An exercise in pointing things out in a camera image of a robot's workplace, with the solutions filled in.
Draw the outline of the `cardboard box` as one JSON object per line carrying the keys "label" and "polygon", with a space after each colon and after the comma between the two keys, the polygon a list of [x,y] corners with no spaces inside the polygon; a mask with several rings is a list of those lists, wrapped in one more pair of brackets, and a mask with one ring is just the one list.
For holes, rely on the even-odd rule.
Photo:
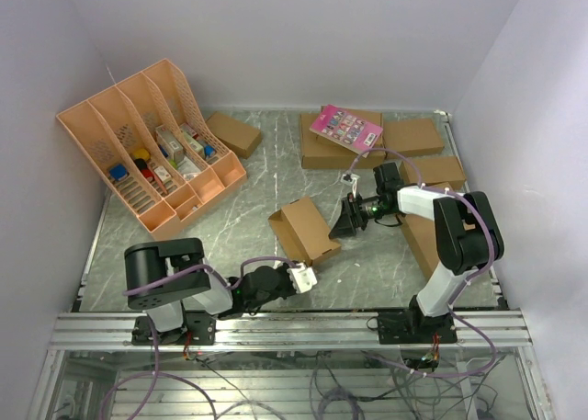
{"label": "cardboard box", "polygon": [[316,267],[341,252],[340,243],[329,238],[330,228],[308,196],[271,214],[268,223],[291,260]]}

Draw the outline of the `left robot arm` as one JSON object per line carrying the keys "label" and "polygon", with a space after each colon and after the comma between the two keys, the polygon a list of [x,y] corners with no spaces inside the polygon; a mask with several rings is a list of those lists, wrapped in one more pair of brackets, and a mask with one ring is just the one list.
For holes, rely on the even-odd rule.
{"label": "left robot arm", "polygon": [[211,346],[216,321],[255,314],[265,304],[297,293],[294,264],[259,266],[223,278],[205,260],[198,238],[135,244],[124,252],[128,307],[140,312],[131,332],[134,346]]}

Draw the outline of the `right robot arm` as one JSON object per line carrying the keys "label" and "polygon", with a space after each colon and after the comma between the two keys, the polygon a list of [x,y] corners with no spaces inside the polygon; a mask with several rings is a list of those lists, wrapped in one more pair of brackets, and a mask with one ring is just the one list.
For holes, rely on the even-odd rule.
{"label": "right robot arm", "polygon": [[485,193],[407,185],[393,163],[379,165],[373,173],[376,194],[368,198],[356,192],[357,176],[342,176],[352,191],[342,198],[340,216],[329,237],[354,236],[369,221],[388,215],[432,222],[438,258],[432,276],[406,309],[377,318],[383,336],[397,335],[401,343],[432,340],[453,324],[450,311],[459,294],[476,274],[503,256],[503,238]]}

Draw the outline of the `large brown box under book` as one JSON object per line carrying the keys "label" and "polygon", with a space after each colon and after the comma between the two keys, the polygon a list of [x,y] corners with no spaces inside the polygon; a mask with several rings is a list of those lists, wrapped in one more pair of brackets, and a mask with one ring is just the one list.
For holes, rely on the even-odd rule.
{"label": "large brown box under book", "polygon": [[[349,108],[345,110],[383,127],[383,114],[380,112]],[[311,124],[318,116],[319,113],[300,114],[301,167],[303,169],[348,169],[356,154],[311,132]],[[384,152],[371,152],[361,157],[355,169],[372,169],[384,162],[385,155]]]}

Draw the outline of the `big brown box front right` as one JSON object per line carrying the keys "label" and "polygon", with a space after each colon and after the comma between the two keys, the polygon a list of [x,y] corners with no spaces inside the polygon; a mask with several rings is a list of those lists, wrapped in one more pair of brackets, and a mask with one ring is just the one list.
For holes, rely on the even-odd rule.
{"label": "big brown box front right", "polygon": [[435,236],[434,200],[455,199],[449,184],[432,188],[402,187],[398,193],[401,230],[428,281],[439,264]]}

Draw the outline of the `small brown box right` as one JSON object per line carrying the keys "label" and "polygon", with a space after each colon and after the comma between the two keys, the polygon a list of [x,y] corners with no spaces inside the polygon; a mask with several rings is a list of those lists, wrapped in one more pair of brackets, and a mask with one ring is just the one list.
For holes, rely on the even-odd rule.
{"label": "small brown box right", "polygon": [[407,184],[424,182],[427,186],[448,183],[454,190],[464,187],[467,178],[456,156],[423,157],[400,164],[401,178]]}

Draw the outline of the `brown box back right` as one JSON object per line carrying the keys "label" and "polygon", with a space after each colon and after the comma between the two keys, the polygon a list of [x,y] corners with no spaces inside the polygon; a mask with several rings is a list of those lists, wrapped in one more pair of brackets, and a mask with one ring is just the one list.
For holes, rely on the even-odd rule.
{"label": "brown box back right", "polygon": [[431,119],[405,119],[383,123],[383,142],[406,157],[442,153],[445,143]]}

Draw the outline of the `small brown box by organizer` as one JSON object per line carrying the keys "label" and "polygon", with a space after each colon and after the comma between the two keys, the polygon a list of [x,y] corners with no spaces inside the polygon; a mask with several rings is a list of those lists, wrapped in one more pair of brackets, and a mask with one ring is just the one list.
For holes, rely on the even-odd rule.
{"label": "small brown box by organizer", "polygon": [[219,111],[214,112],[206,124],[212,134],[244,159],[248,159],[263,140],[259,129]]}

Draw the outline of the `pink children's book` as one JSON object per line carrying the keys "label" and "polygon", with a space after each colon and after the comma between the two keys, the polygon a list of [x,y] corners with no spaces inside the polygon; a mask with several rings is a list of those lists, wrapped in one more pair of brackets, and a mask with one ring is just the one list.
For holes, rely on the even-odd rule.
{"label": "pink children's book", "polygon": [[382,137],[381,119],[371,121],[365,114],[326,105],[311,123],[309,131],[317,138],[366,156]]}

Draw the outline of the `small printed carton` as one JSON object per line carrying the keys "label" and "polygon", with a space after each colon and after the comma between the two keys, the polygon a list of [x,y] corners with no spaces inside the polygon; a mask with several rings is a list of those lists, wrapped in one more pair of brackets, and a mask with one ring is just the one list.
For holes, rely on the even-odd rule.
{"label": "small printed carton", "polygon": [[165,150],[167,156],[179,165],[185,157],[184,147],[175,135],[164,125],[155,129],[157,143]]}

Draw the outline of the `yellow toy block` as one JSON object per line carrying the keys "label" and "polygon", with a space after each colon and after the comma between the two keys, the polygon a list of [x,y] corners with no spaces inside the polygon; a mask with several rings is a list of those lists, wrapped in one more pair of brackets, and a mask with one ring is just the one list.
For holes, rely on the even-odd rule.
{"label": "yellow toy block", "polygon": [[138,149],[136,151],[134,151],[132,154],[132,159],[142,159],[145,162],[149,161],[151,158],[151,154],[144,148]]}

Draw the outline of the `peach plastic file organizer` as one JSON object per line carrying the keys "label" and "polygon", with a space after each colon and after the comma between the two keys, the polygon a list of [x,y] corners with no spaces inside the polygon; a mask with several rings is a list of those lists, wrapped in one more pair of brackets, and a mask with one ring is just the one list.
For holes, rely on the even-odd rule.
{"label": "peach plastic file organizer", "polygon": [[[106,185],[155,240],[170,239],[236,191],[247,174],[236,154],[211,133],[184,73],[162,59],[57,114]],[[164,125],[184,147],[177,165],[157,143]],[[144,148],[151,158],[132,159]],[[109,179],[123,164],[129,176]],[[149,183],[139,168],[149,167]]]}

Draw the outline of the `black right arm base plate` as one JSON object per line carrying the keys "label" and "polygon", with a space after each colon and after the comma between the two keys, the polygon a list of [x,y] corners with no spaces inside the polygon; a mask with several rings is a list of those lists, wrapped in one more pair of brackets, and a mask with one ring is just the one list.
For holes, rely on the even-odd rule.
{"label": "black right arm base plate", "polygon": [[379,312],[376,316],[379,342],[382,345],[455,344],[458,341],[454,320],[449,315],[425,317],[409,309]]}

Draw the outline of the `aluminium mounting rail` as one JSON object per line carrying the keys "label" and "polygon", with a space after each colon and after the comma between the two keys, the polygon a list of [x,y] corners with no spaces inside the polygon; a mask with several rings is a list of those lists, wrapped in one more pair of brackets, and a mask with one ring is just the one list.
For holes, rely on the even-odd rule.
{"label": "aluminium mounting rail", "polygon": [[[148,351],[153,345],[135,346],[131,331],[139,315],[131,312],[63,313],[54,325],[50,350]],[[216,323],[214,343],[193,346],[196,351],[290,351],[290,350],[379,350],[427,349],[431,341],[382,345],[368,329],[372,312],[270,312]],[[457,342],[447,348],[486,347],[488,343],[466,324],[487,335],[498,348],[530,346],[531,335],[519,311],[460,312],[456,322]]]}

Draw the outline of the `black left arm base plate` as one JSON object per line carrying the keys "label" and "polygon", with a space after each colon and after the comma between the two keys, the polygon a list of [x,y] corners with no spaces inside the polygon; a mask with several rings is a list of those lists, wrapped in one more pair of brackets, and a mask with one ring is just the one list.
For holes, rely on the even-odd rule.
{"label": "black left arm base plate", "polygon": [[[205,312],[188,311],[184,324],[175,330],[160,333],[159,346],[212,346],[215,341],[216,320]],[[133,346],[151,346],[153,334],[147,316],[138,317],[131,331]]]}

